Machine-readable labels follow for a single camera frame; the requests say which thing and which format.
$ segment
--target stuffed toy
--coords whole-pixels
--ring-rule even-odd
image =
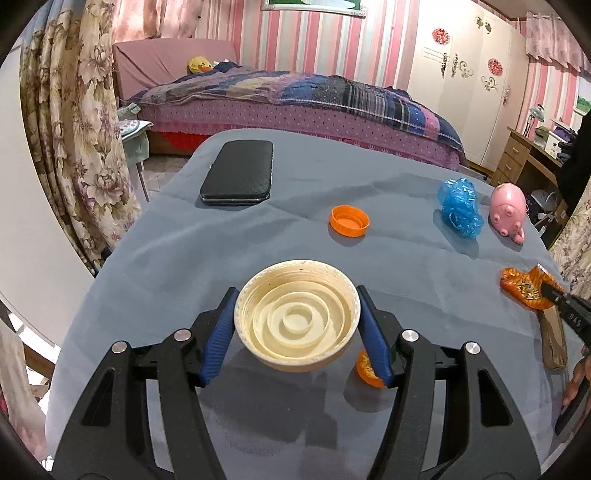
[[[204,73],[213,70],[213,65],[205,57],[195,57],[189,60],[188,67],[191,73]]]

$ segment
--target metal screw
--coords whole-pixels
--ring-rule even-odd
[[[113,353],[123,353],[127,350],[127,343],[120,340],[119,342],[115,342],[111,347],[111,351]]]
[[[174,332],[174,339],[177,342],[184,342],[186,340],[189,340],[191,338],[191,330],[187,330],[186,328],[177,330],[176,332]]]
[[[476,342],[468,342],[466,344],[466,350],[472,355],[477,355],[480,353],[480,345],[478,345]]]
[[[407,342],[416,342],[418,340],[418,333],[414,330],[405,330],[402,332],[402,338]]]

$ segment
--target wardrobe door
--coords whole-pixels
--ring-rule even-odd
[[[460,134],[466,158],[478,165],[483,163],[502,106],[513,30],[507,22],[484,9],[482,13],[485,25],[482,28],[480,61],[474,67],[475,89],[466,114],[466,124]]]
[[[472,160],[466,149],[466,143],[470,144],[470,138],[465,132],[469,122],[473,121],[469,117],[478,89],[476,75],[482,61],[481,52],[486,41],[486,33],[483,33],[484,22],[480,28],[476,23],[477,18],[482,18],[482,7],[471,0],[461,0],[459,3],[460,8],[454,12],[456,28],[452,39],[450,68],[437,113],[456,129],[467,158]]]
[[[509,138],[507,127],[517,128],[527,84],[529,58],[525,53],[525,37],[514,28],[511,29],[510,52],[501,109],[496,119],[491,141],[481,163],[481,166],[492,171],[496,170],[505,150]]]
[[[457,10],[466,0],[421,0],[419,6],[417,42],[408,93],[418,103],[434,112],[439,111],[445,77],[450,75],[450,53]],[[442,72],[444,58],[447,66]]]

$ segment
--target lamp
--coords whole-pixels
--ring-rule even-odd
[[[523,132],[524,137],[527,137],[530,134],[531,127],[534,124],[534,120],[539,120],[542,123],[544,122],[544,107],[541,103],[538,103],[537,106],[530,108],[530,116],[527,119],[525,131]]]

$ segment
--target striped wallpaper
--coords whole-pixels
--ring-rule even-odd
[[[408,84],[418,0],[371,0],[365,19],[307,11],[261,11],[256,0],[210,0],[197,38],[231,40],[239,61],[265,70]]]
[[[543,105],[545,111],[543,125],[551,127],[552,119],[558,119],[578,129],[577,119],[574,117],[578,90],[579,77],[575,69],[566,69],[558,63],[552,64],[545,60],[530,60],[524,104],[517,130],[524,130],[530,108],[538,103]],[[534,127],[539,127],[540,123],[535,120]]]

